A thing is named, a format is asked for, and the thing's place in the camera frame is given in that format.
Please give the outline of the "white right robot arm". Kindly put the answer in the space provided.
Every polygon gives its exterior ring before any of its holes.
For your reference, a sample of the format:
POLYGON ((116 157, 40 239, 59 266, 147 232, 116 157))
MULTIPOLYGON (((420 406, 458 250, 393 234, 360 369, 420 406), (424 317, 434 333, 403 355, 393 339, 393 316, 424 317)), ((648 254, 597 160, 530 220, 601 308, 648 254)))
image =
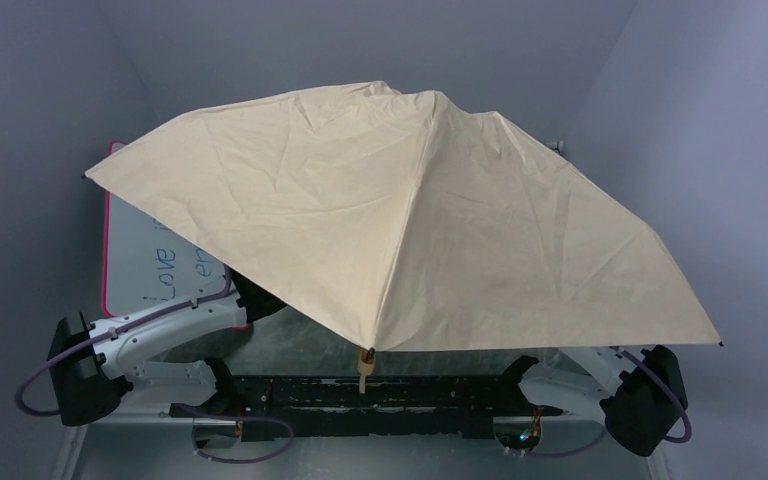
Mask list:
POLYGON ((577 415, 603 427, 620 446, 651 456, 663 442, 691 440, 688 396, 676 354, 664 345, 652 348, 563 348, 584 372, 573 373, 538 363, 519 381, 525 399, 577 415))

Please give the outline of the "beige folding umbrella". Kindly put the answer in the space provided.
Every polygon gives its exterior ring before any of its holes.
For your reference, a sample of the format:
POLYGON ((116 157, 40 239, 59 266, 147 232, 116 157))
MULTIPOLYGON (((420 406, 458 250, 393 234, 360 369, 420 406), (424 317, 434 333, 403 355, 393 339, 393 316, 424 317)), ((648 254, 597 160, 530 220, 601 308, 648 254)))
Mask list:
POLYGON ((652 227, 440 91, 373 81, 201 108, 86 175, 366 350, 721 340, 652 227))

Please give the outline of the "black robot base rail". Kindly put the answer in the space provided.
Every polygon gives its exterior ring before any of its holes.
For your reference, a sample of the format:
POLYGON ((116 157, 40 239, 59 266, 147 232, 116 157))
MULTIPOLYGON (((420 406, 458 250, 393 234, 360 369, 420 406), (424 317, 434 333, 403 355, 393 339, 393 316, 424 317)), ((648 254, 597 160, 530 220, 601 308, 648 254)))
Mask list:
POLYGON ((503 417, 530 418, 511 375, 389 376, 359 390, 353 377, 231 376, 196 405, 200 413, 242 417, 245 442, 298 437, 456 434, 492 439, 503 417))

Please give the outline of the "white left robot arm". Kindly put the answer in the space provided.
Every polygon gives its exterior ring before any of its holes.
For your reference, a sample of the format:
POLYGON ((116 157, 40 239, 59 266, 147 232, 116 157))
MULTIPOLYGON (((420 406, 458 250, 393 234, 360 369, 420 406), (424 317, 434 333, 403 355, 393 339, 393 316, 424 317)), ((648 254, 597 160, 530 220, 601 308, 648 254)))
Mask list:
POLYGON ((230 397, 231 373, 220 357, 172 363, 158 355, 210 333, 246 328, 285 306, 231 271, 223 289, 212 295, 95 322, 81 313, 64 317, 48 352, 55 414, 63 425, 76 427, 116 410, 200 407, 230 397))

